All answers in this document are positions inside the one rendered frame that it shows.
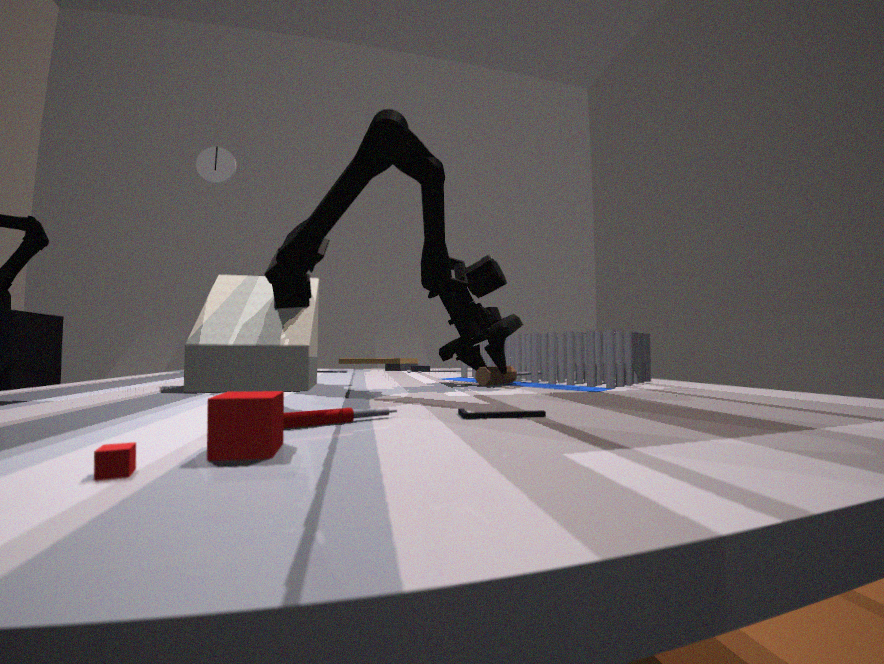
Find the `blue tape strip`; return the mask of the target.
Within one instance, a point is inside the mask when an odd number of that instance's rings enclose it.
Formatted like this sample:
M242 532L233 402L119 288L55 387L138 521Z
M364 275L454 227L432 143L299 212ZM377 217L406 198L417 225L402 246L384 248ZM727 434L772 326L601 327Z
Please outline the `blue tape strip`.
M476 382L474 378L444 378L442 380L454 380L454 381L465 381L465 382ZM532 387L532 388L543 388L543 389L566 389L566 390L576 390L576 391L588 391L588 392L600 392L605 390L611 390L613 388L601 388L601 387L589 387L589 386L576 386L576 385L551 385L551 384L538 384L538 383L526 383L526 382L514 382L512 384L501 384L501 385L510 385L510 386L522 386L522 387Z

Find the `red-handled screwdriver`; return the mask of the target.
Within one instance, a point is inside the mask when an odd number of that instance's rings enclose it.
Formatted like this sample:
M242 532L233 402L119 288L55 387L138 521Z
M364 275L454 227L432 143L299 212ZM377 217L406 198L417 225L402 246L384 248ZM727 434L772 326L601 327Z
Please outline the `red-handled screwdriver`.
M304 412L284 413L283 428L299 427L299 426L317 426L335 423L352 422L354 418L371 417L371 416L388 416L389 413L396 413L397 410L382 409L361 409L353 410L349 408L337 408Z

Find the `tan flat bar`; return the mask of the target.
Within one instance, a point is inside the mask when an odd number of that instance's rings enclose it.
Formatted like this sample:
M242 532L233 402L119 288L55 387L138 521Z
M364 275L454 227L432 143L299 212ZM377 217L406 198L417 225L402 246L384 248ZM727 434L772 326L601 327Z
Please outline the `tan flat bar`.
M339 364L385 364L385 371L407 371L418 358L339 358Z

